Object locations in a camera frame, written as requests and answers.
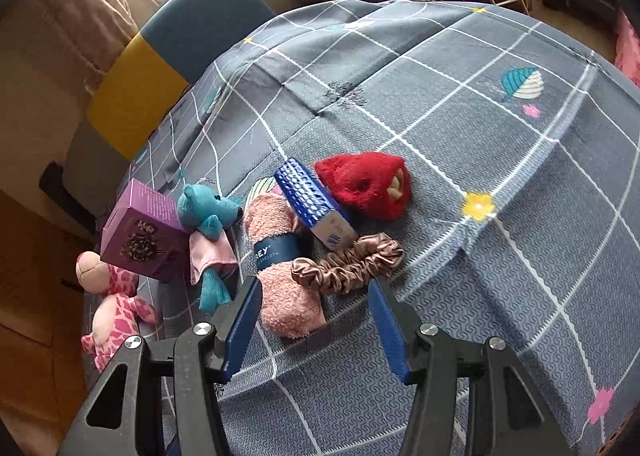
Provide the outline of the purple cardboard box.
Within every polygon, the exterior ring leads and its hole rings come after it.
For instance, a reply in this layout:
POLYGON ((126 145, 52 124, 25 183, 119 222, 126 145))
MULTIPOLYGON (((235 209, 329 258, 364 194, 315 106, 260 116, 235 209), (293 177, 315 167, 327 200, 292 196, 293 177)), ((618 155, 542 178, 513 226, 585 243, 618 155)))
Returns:
POLYGON ((189 237, 176 203, 131 179, 103 226, 101 259, 164 283, 189 272, 189 237))

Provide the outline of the blue tissue pack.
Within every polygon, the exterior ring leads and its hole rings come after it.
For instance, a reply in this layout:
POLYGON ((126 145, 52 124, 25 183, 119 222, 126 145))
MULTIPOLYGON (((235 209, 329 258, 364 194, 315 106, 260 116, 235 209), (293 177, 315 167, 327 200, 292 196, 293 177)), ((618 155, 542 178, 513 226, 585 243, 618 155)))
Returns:
POLYGON ((273 177, 299 220, 326 249, 347 248, 358 238, 347 214, 303 163, 288 158, 273 177))

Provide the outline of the pink microfiber towel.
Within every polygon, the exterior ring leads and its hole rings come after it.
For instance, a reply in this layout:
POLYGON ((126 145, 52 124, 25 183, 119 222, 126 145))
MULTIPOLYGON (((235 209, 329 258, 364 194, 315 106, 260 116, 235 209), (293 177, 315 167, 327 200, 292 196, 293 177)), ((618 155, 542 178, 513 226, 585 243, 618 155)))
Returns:
POLYGON ((326 324, 318 292, 292 277, 293 262, 302 256, 299 219, 273 177, 258 179, 250 188, 243 227, 262 283, 262 327, 297 339, 326 324))

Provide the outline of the teal plush bear pink scarf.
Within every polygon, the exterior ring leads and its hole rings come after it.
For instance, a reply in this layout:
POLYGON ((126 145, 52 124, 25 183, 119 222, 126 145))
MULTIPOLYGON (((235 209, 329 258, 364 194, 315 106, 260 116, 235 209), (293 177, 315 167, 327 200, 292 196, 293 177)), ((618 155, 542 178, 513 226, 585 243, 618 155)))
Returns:
POLYGON ((231 300, 224 280, 238 268, 228 229, 242 217, 234 199, 204 184, 186 184, 177 202, 181 226, 190 233, 190 282, 200 286, 200 311, 213 314, 231 300))

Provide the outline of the yellow blue grey headboard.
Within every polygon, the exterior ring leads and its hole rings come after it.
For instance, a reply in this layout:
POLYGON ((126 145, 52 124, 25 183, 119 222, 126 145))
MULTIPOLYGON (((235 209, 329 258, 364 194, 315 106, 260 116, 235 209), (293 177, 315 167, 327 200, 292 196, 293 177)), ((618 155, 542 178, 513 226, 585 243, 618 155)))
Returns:
POLYGON ((168 0, 160 6, 92 95, 67 150, 64 189, 90 214, 102 214, 183 91, 273 16, 263 0, 168 0))

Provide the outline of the pink curtain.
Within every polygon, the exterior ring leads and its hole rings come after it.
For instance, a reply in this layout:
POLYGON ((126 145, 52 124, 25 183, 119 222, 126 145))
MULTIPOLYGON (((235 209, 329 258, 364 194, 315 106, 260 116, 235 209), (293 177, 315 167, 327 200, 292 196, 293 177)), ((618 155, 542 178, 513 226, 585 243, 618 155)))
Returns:
POLYGON ((127 0, 36 0, 44 18, 87 68, 85 89, 94 93, 138 33, 127 0))

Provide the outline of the pink giraffe plush toy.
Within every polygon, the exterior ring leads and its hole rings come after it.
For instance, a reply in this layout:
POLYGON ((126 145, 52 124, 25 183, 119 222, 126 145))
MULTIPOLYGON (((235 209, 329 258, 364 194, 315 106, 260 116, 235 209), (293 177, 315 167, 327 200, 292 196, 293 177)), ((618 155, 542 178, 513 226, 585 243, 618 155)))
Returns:
POLYGON ((139 333, 138 321, 156 325, 157 312, 137 295, 138 274, 104 262, 93 251, 79 254, 76 276, 85 291, 102 298, 93 314, 91 331, 81 337, 81 346, 93 355, 98 372, 103 372, 122 343, 139 333))

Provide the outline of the brown satin scrunchie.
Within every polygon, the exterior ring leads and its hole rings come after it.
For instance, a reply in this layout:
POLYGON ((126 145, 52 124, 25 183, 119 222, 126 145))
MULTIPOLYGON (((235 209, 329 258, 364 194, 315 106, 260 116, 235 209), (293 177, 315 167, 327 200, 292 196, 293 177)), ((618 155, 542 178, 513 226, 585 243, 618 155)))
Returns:
POLYGON ((400 243, 388 234, 365 235, 347 248, 329 252, 319 262, 298 257, 291 275, 295 283, 321 294, 348 294, 372 279, 392 274, 404 255, 400 243))

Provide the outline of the grey plaid bed cover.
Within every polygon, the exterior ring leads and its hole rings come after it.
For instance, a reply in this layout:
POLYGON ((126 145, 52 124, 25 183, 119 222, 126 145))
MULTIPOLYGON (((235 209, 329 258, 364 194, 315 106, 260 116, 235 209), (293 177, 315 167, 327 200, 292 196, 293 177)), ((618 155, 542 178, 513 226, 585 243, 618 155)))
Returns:
POLYGON ((639 91, 552 26, 497 6, 339 0, 216 58, 125 170, 245 198, 288 158, 382 151, 412 197, 385 231, 397 297, 456 338, 503 338, 575 455, 639 402, 639 91))

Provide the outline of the red plush toy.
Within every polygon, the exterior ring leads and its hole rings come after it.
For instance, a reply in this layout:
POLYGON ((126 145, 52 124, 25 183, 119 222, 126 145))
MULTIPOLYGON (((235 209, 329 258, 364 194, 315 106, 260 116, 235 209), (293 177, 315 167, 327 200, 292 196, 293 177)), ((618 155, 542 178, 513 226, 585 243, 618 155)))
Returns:
POLYGON ((338 203, 369 219, 396 220, 411 198, 405 160, 388 153, 343 153, 314 162, 314 171, 338 203))

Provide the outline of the black rolled mat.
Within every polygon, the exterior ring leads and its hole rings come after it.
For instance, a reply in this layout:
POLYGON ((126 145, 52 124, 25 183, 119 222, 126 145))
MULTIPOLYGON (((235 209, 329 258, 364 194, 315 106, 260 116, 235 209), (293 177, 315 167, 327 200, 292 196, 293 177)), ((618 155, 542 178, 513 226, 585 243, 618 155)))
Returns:
POLYGON ((42 171, 38 186, 65 214, 85 231, 96 233, 96 217, 81 205, 63 184, 64 168, 61 163, 50 162, 42 171))

